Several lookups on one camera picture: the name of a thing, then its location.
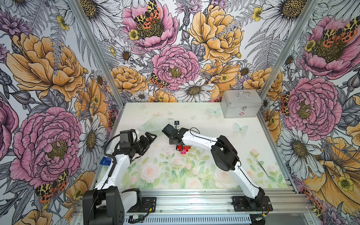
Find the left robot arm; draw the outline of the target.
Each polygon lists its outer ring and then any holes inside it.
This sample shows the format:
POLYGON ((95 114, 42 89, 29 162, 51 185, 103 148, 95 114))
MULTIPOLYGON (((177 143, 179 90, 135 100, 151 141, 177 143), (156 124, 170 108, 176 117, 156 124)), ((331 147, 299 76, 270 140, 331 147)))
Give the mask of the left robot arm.
POLYGON ((123 176, 134 156, 143 156, 157 135, 146 132, 139 136, 134 129, 121 131, 110 138, 104 149, 118 138, 112 153, 104 152, 111 160, 110 167, 97 185, 85 192, 82 198, 83 223, 85 225, 122 225, 125 214, 132 208, 142 208, 142 194, 137 188, 120 192, 123 176))

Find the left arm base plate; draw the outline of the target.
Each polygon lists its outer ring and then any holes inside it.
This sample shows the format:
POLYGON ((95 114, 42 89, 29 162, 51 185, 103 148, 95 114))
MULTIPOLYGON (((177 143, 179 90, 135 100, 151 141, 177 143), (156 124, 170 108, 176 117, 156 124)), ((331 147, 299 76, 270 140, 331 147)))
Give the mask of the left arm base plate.
POLYGON ((142 206, 135 212, 147 213, 150 211, 154 212, 156 209, 157 198, 156 197, 142 197, 142 206))

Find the aluminium front rail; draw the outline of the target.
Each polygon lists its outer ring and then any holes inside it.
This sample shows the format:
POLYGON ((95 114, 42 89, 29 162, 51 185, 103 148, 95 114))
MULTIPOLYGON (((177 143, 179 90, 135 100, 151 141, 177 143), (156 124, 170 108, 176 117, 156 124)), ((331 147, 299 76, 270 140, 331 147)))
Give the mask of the aluminium front rail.
MULTIPOLYGON (((264 190, 273 207, 271 214, 312 212, 307 196, 293 189, 264 190)), ((143 189, 143 197, 156 197, 152 215, 194 215, 234 213, 232 197, 240 196, 240 189, 143 189)))

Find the long red lego brick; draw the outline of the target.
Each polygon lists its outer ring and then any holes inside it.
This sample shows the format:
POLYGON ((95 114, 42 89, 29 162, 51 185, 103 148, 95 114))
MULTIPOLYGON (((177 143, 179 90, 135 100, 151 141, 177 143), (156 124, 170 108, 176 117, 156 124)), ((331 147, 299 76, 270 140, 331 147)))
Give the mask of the long red lego brick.
POLYGON ((183 146, 182 152, 188 152, 191 149, 191 146, 183 146))

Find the small green circuit board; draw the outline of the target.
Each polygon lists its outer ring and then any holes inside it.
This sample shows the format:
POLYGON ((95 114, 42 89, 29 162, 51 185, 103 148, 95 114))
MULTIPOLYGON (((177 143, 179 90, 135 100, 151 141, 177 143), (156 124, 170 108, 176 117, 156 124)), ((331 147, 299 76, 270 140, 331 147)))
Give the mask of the small green circuit board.
POLYGON ((142 215, 130 215, 127 222, 130 224, 134 224, 138 223, 140 220, 142 220, 142 215))

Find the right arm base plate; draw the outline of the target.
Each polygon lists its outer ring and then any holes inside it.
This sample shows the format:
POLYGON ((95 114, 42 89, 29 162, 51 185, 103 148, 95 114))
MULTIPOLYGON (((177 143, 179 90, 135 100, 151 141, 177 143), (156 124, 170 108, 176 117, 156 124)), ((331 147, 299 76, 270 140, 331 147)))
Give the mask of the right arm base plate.
POLYGON ((273 206, 268 196, 264 196, 262 202, 258 205, 254 199, 248 199, 245 196, 233 196, 232 206, 235 212, 272 212, 273 206))

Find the silver metal case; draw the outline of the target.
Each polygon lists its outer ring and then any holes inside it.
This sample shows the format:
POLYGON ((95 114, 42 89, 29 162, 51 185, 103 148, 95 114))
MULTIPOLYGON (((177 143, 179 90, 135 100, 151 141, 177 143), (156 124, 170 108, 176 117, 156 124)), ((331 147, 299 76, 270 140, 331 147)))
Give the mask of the silver metal case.
POLYGON ((221 109, 225 118, 255 117, 262 105, 256 90, 224 91, 221 109))

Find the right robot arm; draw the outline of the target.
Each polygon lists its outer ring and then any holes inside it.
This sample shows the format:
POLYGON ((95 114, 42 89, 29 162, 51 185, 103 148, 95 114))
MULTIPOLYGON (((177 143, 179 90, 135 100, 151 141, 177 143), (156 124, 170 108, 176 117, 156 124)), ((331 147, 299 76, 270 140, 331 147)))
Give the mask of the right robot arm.
POLYGON ((171 124, 166 125, 162 133, 169 138, 170 145, 176 147, 196 147, 211 152, 215 165, 222 171, 229 172, 239 185, 245 196, 245 205, 253 211, 262 209, 265 198, 264 190, 253 182, 242 167, 238 152, 227 139, 219 137, 208 137, 187 128, 176 129, 171 124))

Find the blue white card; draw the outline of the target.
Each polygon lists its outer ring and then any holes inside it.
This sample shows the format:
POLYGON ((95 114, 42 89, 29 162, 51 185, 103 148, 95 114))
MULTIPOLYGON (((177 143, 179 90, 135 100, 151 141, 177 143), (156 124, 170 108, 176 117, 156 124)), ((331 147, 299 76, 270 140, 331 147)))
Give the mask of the blue white card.
POLYGON ((111 165, 112 161, 113 160, 112 160, 111 157, 103 157, 99 164, 102 165, 102 166, 109 167, 111 165))

